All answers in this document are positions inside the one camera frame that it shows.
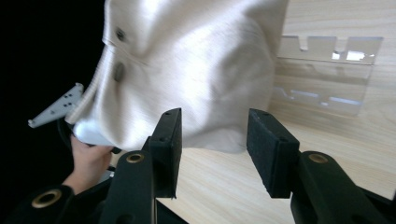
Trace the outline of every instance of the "light wood surface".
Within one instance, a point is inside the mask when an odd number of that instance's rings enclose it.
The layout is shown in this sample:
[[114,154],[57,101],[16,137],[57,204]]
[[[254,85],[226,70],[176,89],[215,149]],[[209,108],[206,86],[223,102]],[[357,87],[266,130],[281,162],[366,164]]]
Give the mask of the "light wood surface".
[[[269,112],[301,142],[301,151],[334,157],[357,185],[392,198],[396,188],[396,1],[291,0],[284,35],[384,37],[357,116],[275,101]],[[290,200],[268,196],[247,152],[185,148],[177,199],[160,201],[189,223],[294,223]]]

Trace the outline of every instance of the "metal bracket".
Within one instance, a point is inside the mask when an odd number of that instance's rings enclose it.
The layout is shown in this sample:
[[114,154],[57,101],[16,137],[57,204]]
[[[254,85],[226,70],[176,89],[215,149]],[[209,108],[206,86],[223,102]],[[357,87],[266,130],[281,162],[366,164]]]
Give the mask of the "metal bracket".
[[41,112],[37,117],[34,119],[29,119],[29,126],[31,128],[37,128],[41,125],[50,123],[56,119],[66,116],[66,114],[81,98],[83,89],[84,86],[82,84],[76,83],[75,87],[65,93],[61,98]]

